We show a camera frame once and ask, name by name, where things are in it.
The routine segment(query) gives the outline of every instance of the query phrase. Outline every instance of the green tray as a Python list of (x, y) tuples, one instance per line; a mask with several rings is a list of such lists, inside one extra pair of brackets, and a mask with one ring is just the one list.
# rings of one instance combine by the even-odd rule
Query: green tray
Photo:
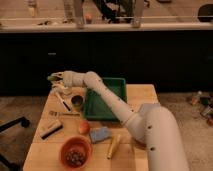
[[(126, 80), (124, 78), (102, 79), (111, 91), (126, 102)], [(118, 121), (101, 97), (90, 89), (86, 93), (83, 115), (87, 120), (91, 121)]]

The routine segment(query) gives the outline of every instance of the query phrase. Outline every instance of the black chair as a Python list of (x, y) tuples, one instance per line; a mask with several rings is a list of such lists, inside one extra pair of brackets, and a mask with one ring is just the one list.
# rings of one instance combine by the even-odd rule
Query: black chair
[[(11, 122), (8, 122), (4, 125), (1, 125), (0, 126), (0, 133), (18, 123), (21, 123), (21, 126), (24, 127), (24, 128), (27, 128), (29, 125), (30, 125), (30, 121), (27, 120), (25, 117), (21, 117), (21, 118), (18, 118), (16, 120), (13, 120)], [(12, 163), (12, 162), (9, 162), (3, 155), (1, 155), (0, 153), (0, 162), (2, 162), (5, 166), (7, 166), (10, 171), (18, 171), (20, 170), (20, 166), (15, 164), (15, 163)]]
[(198, 10), (198, 20), (200, 22), (213, 21), (213, 4), (205, 4)]

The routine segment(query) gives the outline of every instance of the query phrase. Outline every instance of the cabinet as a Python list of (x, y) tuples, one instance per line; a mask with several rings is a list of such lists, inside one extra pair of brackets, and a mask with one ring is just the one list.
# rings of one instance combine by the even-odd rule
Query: cabinet
[(157, 91), (212, 90), (213, 31), (0, 34), (0, 95), (47, 94), (52, 72), (93, 70)]

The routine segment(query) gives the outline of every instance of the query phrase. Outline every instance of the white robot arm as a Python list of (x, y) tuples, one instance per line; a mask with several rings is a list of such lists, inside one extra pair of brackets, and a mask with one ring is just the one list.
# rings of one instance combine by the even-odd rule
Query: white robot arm
[(67, 87), (87, 87), (101, 96), (132, 137), (146, 144), (150, 171), (189, 171), (178, 125), (168, 109), (145, 104), (133, 112), (95, 72), (65, 71), (62, 79)]

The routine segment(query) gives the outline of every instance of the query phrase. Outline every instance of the brown bowl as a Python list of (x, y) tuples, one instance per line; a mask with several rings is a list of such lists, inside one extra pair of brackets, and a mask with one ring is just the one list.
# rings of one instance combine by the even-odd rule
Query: brown bowl
[(59, 160), (66, 170), (77, 171), (85, 167), (91, 154), (91, 143), (83, 136), (75, 136), (62, 145)]

